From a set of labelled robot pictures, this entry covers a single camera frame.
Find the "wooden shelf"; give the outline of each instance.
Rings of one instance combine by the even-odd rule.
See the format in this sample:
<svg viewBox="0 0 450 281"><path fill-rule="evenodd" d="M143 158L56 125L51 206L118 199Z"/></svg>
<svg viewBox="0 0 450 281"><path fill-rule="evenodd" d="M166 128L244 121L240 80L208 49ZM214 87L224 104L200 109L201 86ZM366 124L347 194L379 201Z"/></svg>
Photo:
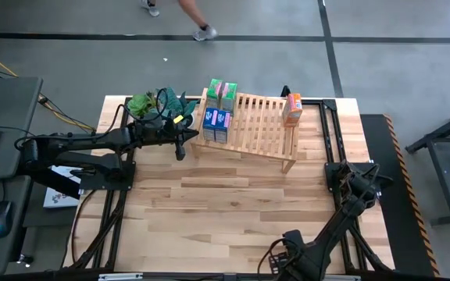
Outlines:
<svg viewBox="0 0 450 281"><path fill-rule="evenodd" d="M203 112L206 108L206 91L202 92L195 127L202 131ZM282 121L283 98L269 98L253 94L237 93L234 117L230 122L226 144L205 140L199 134L192 140L194 155L198 158L198 147L236 151L283 161L283 173L287 173L296 162L298 153L299 125L285 128Z"/></svg>

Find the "concrete floor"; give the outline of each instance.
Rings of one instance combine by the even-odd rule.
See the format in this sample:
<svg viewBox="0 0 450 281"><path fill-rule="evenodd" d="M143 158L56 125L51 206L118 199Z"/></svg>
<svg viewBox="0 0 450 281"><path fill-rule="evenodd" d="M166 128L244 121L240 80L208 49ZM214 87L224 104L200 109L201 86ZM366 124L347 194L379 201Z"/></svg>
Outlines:
<svg viewBox="0 0 450 281"><path fill-rule="evenodd" d="M159 2L161 16L153 19L139 9L137 0L0 0L0 31L147 35L193 31L195 26L176 0ZM237 81L241 91L254 94L277 96L288 84L306 97L335 96L324 42L269 37L323 36L317 0L198 3L222 35L241 35L240 41L0 39L0 60L21 76L43 77L43 93L91 125L96 125L107 94L137 94L165 86L200 94L212 77ZM450 37L450 1L328 0L326 5L333 36ZM251 41L249 35L262 36L262 41ZM334 54L343 95L357 98L361 113L390 115L403 147L450 116L450 44L335 43ZM77 131L37 109L33 132L68 130ZM425 221L447 215L427 152L405 153L405 160ZM440 272L450 277L450 225L427 228ZM42 237L51 230L36 231L33 236ZM68 231L61 233L63 238L55 240L63 243ZM60 258L53 264L36 263L34 270L58 268L60 247L47 247L49 240L35 241L31 248L39 252L37 256Z"/></svg>

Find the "sneaker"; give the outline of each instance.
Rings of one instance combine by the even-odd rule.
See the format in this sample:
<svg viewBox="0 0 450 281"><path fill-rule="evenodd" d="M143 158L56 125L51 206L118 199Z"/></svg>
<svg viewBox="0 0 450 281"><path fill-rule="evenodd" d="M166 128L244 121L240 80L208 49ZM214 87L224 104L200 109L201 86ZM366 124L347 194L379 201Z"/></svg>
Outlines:
<svg viewBox="0 0 450 281"><path fill-rule="evenodd" d="M196 41L212 40L218 37L218 32L213 27L206 27L206 30L195 31L194 39Z"/></svg>
<svg viewBox="0 0 450 281"><path fill-rule="evenodd" d="M146 9L151 16L158 16L159 10L156 7L151 7L148 5L148 0L140 0L140 5L143 9Z"/></svg>

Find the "yellow cable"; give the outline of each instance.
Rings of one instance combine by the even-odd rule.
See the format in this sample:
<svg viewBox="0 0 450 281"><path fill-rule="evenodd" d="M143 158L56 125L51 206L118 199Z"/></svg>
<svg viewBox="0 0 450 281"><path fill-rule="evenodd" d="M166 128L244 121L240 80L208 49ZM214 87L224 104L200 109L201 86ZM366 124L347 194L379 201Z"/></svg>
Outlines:
<svg viewBox="0 0 450 281"><path fill-rule="evenodd" d="M4 64L2 64L1 62L0 62L0 66L1 66L3 69L5 69L6 71L8 71L9 73L11 73L13 76L18 77L18 75L16 75L16 73L14 73L11 69L9 69L8 67L6 67L6 66L5 66ZM53 110L54 110L53 107L50 106L50 104L48 104L47 102L44 104L44 106L46 106L48 109L51 109L52 112L53 112L53 114L55 114L55 116L56 116L58 119L61 119L61 120L62 120L63 122L65 122L65 123L68 123L68 124L74 125L74 126L79 126L79 127L81 127L81 128L88 129L88 130L93 130L93 129L94 129L94 128L90 127L90 126L86 126L86 125L83 125L83 124L79 124L79 123L77 123L77 122L74 122L74 121L72 121L72 120L69 120L69 119L64 118L64 117L61 116L59 113L54 112L54 111L53 111Z"/></svg>

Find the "juice box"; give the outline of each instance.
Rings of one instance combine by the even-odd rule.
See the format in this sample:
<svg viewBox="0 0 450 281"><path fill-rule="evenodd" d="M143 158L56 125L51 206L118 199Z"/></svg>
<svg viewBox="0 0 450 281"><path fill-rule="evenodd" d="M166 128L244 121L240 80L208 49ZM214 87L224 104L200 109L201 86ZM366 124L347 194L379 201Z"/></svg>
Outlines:
<svg viewBox="0 0 450 281"><path fill-rule="evenodd" d="M230 126L230 112L219 110L216 117L215 141L226 144L228 137L228 128Z"/></svg>
<svg viewBox="0 0 450 281"><path fill-rule="evenodd" d="M221 101L221 109L230 112L234 116L235 96L238 90L236 83L225 83L223 86L223 95Z"/></svg>
<svg viewBox="0 0 450 281"><path fill-rule="evenodd" d="M302 115L302 96L300 94L289 94L282 112L285 127L294 127L298 124Z"/></svg>
<svg viewBox="0 0 450 281"><path fill-rule="evenodd" d="M215 141L215 125L218 109L207 108L204 114L204 121L202 121L202 135L206 141Z"/></svg>
<svg viewBox="0 0 450 281"><path fill-rule="evenodd" d="M222 97L222 80L212 79L206 92L206 106L210 108L219 108Z"/></svg>

